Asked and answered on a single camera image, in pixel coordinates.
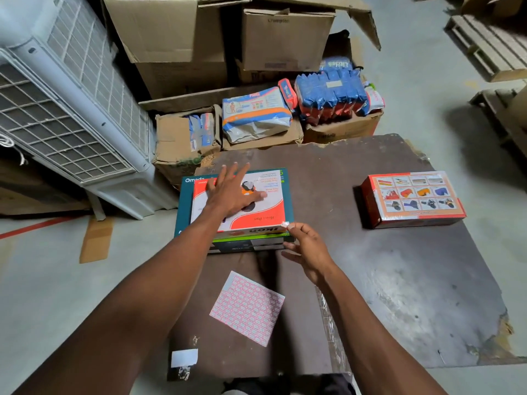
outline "teal box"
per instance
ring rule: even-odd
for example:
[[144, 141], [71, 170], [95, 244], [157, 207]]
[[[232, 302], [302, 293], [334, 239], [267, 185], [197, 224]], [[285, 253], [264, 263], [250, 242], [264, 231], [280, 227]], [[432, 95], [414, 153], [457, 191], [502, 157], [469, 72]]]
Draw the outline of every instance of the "teal box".
[[[249, 171], [248, 173], [268, 172], [280, 170], [282, 181], [282, 195], [284, 197], [284, 210], [286, 220], [293, 222], [293, 202], [291, 201], [291, 191], [289, 190], [289, 175], [286, 168], [263, 169]], [[174, 237], [181, 234], [190, 224], [192, 212], [192, 197], [194, 195], [194, 181], [197, 179], [209, 179], [217, 175], [185, 176], [182, 179], [181, 191], [179, 195], [178, 217], [175, 222]], [[264, 250], [284, 249], [284, 241], [294, 242], [295, 239], [289, 233], [274, 234], [254, 234], [250, 236], [233, 237], [227, 239], [215, 239], [209, 249], [209, 254], [214, 253], [233, 253], [251, 252]]]

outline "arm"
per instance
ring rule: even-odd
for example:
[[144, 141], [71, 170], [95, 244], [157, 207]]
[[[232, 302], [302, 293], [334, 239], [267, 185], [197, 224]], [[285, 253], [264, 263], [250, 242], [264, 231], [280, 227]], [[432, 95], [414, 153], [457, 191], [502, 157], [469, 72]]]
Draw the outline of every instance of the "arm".
[[167, 337], [198, 280], [225, 216], [267, 194], [243, 196], [237, 165], [222, 166], [200, 216], [130, 273], [15, 394], [129, 393], [148, 354]]
[[284, 251], [282, 255], [300, 263], [326, 298], [360, 391], [368, 395], [446, 395], [375, 317], [329, 256], [319, 234], [303, 223], [293, 223], [288, 230], [299, 245], [285, 246], [297, 254]]

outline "table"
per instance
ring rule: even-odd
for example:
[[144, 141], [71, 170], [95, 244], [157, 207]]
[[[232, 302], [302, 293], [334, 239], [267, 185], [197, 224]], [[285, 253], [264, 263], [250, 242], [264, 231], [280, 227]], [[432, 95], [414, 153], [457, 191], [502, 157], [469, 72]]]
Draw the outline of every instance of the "table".
[[[224, 152], [197, 174], [217, 173], [222, 164], [234, 161], [250, 162], [253, 169], [288, 169], [295, 220], [310, 223], [320, 233], [373, 312], [419, 363], [427, 368], [471, 366], [481, 363], [480, 354], [494, 356], [489, 339], [497, 334], [506, 307], [464, 223], [367, 230], [360, 222], [354, 187], [368, 174], [434, 170], [399, 135]], [[276, 367], [276, 347], [262, 348], [208, 316], [231, 270], [262, 282], [254, 254], [210, 256], [171, 334], [172, 350], [192, 348], [192, 339], [199, 337], [200, 356], [190, 378], [331, 371], [332, 355], [321, 319], [315, 316], [320, 310], [313, 286], [295, 271], [299, 266], [280, 255], [276, 264], [276, 291], [286, 296], [280, 313], [284, 343], [293, 346], [281, 352], [292, 357]], [[302, 313], [296, 311], [297, 301]], [[282, 337], [281, 330], [274, 329], [271, 341]]]

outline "concrete floor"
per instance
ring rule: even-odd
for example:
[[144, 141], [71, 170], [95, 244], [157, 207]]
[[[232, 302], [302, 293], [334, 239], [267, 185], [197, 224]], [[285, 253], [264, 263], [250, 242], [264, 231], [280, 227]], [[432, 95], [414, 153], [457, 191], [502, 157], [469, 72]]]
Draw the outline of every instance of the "concrete floor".
[[[486, 83], [444, 33], [444, 0], [365, 0], [383, 46], [377, 52], [344, 13], [333, 31], [364, 39], [366, 74], [384, 96], [378, 134], [396, 132], [445, 170], [469, 217], [474, 241], [503, 291], [514, 334], [512, 352], [527, 355], [527, 182], [483, 113], [467, 101]], [[172, 237], [176, 211], [139, 222], [116, 219], [107, 260], [79, 265], [88, 218], [0, 241], [0, 394], [10, 394], [130, 271]], [[33, 221], [0, 221], [0, 232]], [[133, 394], [217, 393], [220, 382], [166, 383], [166, 354], [155, 354]], [[520, 394], [527, 365], [433, 369], [451, 395]]]

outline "hand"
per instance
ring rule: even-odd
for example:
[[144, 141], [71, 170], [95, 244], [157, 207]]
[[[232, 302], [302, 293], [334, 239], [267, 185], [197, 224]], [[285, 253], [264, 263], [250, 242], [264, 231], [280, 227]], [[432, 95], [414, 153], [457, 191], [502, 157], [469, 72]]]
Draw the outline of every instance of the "hand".
[[235, 176], [234, 172], [238, 169], [237, 162], [234, 162], [228, 171], [227, 166], [222, 165], [216, 184], [214, 185], [214, 177], [207, 181], [207, 191], [209, 192], [207, 206], [221, 208], [225, 216], [230, 217], [251, 202], [258, 202], [267, 197], [265, 191], [255, 191], [249, 195], [244, 195], [241, 191], [241, 181], [249, 167], [250, 164], [247, 162]]
[[306, 223], [291, 223], [287, 230], [300, 244], [285, 242], [284, 246], [299, 255], [282, 251], [282, 256], [297, 262], [304, 268], [304, 273], [311, 282], [320, 287], [324, 283], [324, 273], [335, 265], [329, 255], [324, 240]]

